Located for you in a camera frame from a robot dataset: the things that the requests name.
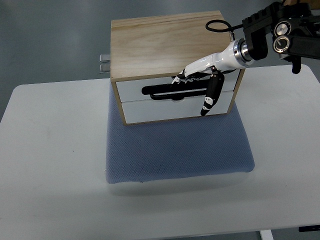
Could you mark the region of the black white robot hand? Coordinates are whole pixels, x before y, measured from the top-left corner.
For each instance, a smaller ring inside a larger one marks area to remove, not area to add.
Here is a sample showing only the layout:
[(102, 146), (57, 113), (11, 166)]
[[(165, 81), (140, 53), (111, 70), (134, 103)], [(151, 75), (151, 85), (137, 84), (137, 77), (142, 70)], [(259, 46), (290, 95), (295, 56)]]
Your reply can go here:
[(235, 90), (223, 90), (225, 74), (245, 69), (252, 63), (246, 41), (243, 38), (237, 39), (231, 41), (224, 51), (205, 56), (187, 65), (173, 78), (172, 84), (208, 80), (200, 115), (205, 116), (211, 109), (214, 115), (229, 113), (234, 102)]

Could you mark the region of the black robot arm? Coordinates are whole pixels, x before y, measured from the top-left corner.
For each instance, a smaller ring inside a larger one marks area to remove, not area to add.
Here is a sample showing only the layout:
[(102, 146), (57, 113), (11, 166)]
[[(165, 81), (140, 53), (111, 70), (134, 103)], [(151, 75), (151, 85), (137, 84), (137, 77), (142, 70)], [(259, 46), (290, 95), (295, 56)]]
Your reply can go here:
[(273, 2), (266, 8), (232, 26), (225, 20), (210, 20), (205, 28), (215, 33), (234, 33), (243, 29), (244, 38), (232, 41), (232, 49), (212, 54), (208, 67), (220, 72), (246, 68), (268, 55), (266, 36), (272, 35), (272, 49), (292, 64), (292, 72), (301, 71), (301, 59), (320, 58), (320, 17), (311, 13), (307, 2), (286, 5)]

